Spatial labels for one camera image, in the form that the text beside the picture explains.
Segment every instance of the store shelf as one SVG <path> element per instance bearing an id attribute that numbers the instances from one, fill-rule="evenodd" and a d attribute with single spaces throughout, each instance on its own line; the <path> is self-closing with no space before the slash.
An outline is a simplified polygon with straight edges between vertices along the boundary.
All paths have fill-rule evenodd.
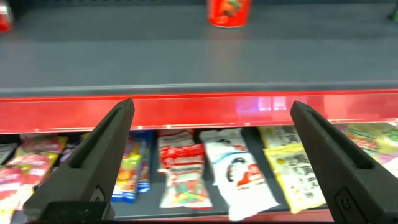
<path id="1" fill-rule="evenodd" d="M 392 4 L 31 9 L 0 35 L 0 97 L 396 88 Z"/>
<path id="2" fill-rule="evenodd" d="M 242 134 L 245 138 L 249 151 L 256 158 L 260 169 L 263 174 L 267 177 L 269 187 L 274 194 L 275 199 L 280 205 L 272 208 L 263 214 L 260 214 L 261 220 L 313 220 L 313 221 L 332 221 L 329 211 L 326 206 L 320 207 L 321 210 L 310 210 L 297 215 L 292 215 L 289 212 L 289 207 L 282 195 L 278 183 L 276 182 L 274 175 L 269 167 L 264 153 L 262 152 L 263 144 L 256 128 L 244 128 Z M 212 209 L 188 209 L 188 208 L 159 208 L 162 195 L 165 190 L 165 176 L 163 174 L 157 174 L 156 168 L 158 165 L 158 157 L 156 150 L 152 150 L 150 177 L 151 177 L 151 188 L 147 194 L 139 194 L 135 204 L 128 203 L 113 203 L 113 207 L 116 211 L 117 220 L 132 220 L 132 219 L 153 219 L 153 218 L 201 218 L 207 217 L 207 219 L 227 219 L 228 206 L 222 196 L 220 195 L 218 188 L 213 185 L 213 175 L 211 174 L 210 167 L 206 164 L 204 180 L 206 189 L 211 198 L 213 204 Z M 22 212 L 17 212 L 14 216 L 13 223 L 23 223 L 25 216 Z"/>

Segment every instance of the pink candy package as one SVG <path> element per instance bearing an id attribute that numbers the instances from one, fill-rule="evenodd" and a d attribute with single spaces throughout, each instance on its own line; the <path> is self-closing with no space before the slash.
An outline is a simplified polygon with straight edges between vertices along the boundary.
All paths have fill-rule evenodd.
<path id="1" fill-rule="evenodd" d="M 34 193 L 33 187 L 40 185 L 47 175 L 52 171 L 55 161 L 58 159 L 57 153 L 32 151 L 25 152 L 23 156 L 15 157 L 7 165 L 28 165 L 31 170 L 24 179 L 24 185 L 21 188 L 19 196 L 20 203 L 17 207 L 22 210 L 25 201 Z"/>
<path id="2" fill-rule="evenodd" d="M 21 189 L 32 166 L 0 166 L 0 223 L 10 223 L 19 204 Z"/>

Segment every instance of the snack package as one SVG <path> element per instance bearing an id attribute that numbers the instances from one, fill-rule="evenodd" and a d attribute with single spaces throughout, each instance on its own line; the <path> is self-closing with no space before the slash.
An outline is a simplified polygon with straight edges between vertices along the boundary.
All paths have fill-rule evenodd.
<path id="1" fill-rule="evenodd" d="M 147 149 L 146 139 L 133 134 L 129 135 L 124 150 L 118 178 L 113 189 L 112 202 L 134 203 L 137 192 L 137 181 L 142 167 L 142 155 Z"/>
<path id="2" fill-rule="evenodd" d="M 388 123 L 338 124 L 371 157 L 384 165 L 398 157 L 398 129 Z"/>
<path id="3" fill-rule="evenodd" d="M 193 130 L 184 129 L 184 130 L 159 130 L 157 132 L 157 147 L 159 153 L 159 167 L 157 171 L 159 173 L 164 173 L 166 170 L 163 168 L 163 164 L 160 158 L 160 151 L 163 147 L 172 147 L 172 146 L 189 146 L 194 144 L 193 141 Z"/>
<path id="4" fill-rule="evenodd" d="M 229 205 L 232 221 L 278 205 L 240 132 L 241 128 L 200 133 L 213 166 L 215 182 Z"/>
<path id="5" fill-rule="evenodd" d="M 166 190 L 161 208 L 211 208 L 210 198 L 203 185 L 205 149 L 202 144 L 163 147 L 160 153 L 167 170 Z"/>
<path id="6" fill-rule="evenodd" d="M 19 203 L 19 192 L 32 166 L 0 166 L 0 223 L 11 223 Z"/>
<path id="7" fill-rule="evenodd" d="M 263 126 L 258 129 L 266 149 L 301 143 L 294 126 Z"/>
<path id="8" fill-rule="evenodd" d="M 140 173 L 140 178 L 138 180 L 137 191 L 139 193 L 146 193 L 150 190 L 149 182 L 149 168 L 150 168 L 150 153 L 151 153 L 151 143 L 153 137 L 153 131 L 145 131 L 142 134 L 146 141 L 146 149 L 142 157 L 142 168 Z"/>
<path id="9" fill-rule="evenodd" d="M 265 149 L 264 154 L 293 214 L 326 203 L 302 144 Z"/>
<path id="10" fill-rule="evenodd" d="M 32 133 L 32 134 L 19 134 L 19 138 L 22 141 L 25 141 L 27 139 L 32 139 L 32 138 L 42 138 L 42 137 L 48 137 L 48 136 L 57 136 L 58 133 Z"/>
<path id="11" fill-rule="evenodd" d="M 11 155 L 11 153 L 14 152 L 14 149 L 17 146 L 17 143 L 0 144 L 0 165 L 5 163 L 5 161 Z"/>
<path id="12" fill-rule="evenodd" d="M 18 147 L 16 157 L 24 154 L 24 152 L 45 151 L 61 153 L 67 144 L 68 137 L 61 136 L 39 136 L 36 138 L 25 139 Z"/>
<path id="13" fill-rule="evenodd" d="M 34 193 L 34 187 L 40 185 L 47 178 L 47 175 L 51 174 L 52 167 L 58 159 L 58 154 L 52 152 L 24 151 L 23 153 L 23 156 L 15 157 L 7 163 L 7 165 L 32 166 L 29 175 L 25 178 L 23 187 L 21 187 L 18 210 L 22 210 L 25 201 Z"/>
<path id="14" fill-rule="evenodd" d="M 216 142 L 222 143 L 225 146 L 235 147 L 239 151 L 247 152 L 248 148 L 246 147 L 246 143 L 241 135 L 242 128 L 234 128 L 234 129 L 225 129 L 222 131 L 206 131 L 202 132 L 200 138 L 203 142 L 213 142 L 212 139 L 216 139 Z M 211 156 L 213 154 L 209 154 L 209 151 L 206 150 L 207 157 L 211 160 Z M 211 171 L 215 173 L 214 166 L 210 163 Z M 213 186 L 217 186 L 217 179 L 214 180 Z"/>

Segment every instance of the yellow candy bag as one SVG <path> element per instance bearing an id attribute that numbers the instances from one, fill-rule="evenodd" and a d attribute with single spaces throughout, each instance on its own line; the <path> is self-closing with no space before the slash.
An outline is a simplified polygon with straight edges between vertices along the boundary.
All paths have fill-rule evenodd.
<path id="1" fill-rule="evenodd" d="M 258 129 L 266 149 L 301 143 L 294 126 L 263 126 Z"/>
<path id="2" fill-rule="evenodd" d="M 326 203 L 302 144 L 265 149 L 264 154 L 293 214 Z"/>

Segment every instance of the lower shelf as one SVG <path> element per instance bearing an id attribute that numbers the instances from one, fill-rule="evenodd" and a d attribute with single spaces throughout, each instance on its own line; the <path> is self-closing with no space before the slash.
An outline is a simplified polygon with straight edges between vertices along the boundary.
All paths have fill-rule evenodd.
<path id="1" fill-rule="evenodd" d="M 289 212 L 289 206 L 285 201 L 282 190 L 279 187 L 271 168 L 264 157 L 263 143 L 257 128 L 243 128 L 243 138 L 249 151 L 256 158 L 257 163 L 266 177 L 267 183 L 272 193 L 280 204 L 268 211 L 260 213 L 248 220 L 272 220 L 272 221 L 332 221 L 330 212 L 326 206 L 313 210 L 307 210 L 293 215 Z M 156 150 L 152 150 L 150 178 L 151 187 L 148 193 L 138 194 L 135 204 L 124 202 L 113 203 L 116 211 L 117 220 L 137 220 L 137 219 L 173 219 L 173 220 L 228 220 L 228 206 L 216 186 L 213 186 L 213 174 L 206 161 L 203 180 L 211 198 L 213 208 L 211 209 L 190 209 L 190 208 L 159 208 L 165 190 L 165 175 L 156 172 L 158 166 L 158 155 Z M 13 223 L 24 223 L 25 216 L 22 212 L 16 212 L 12 220 Z"/>

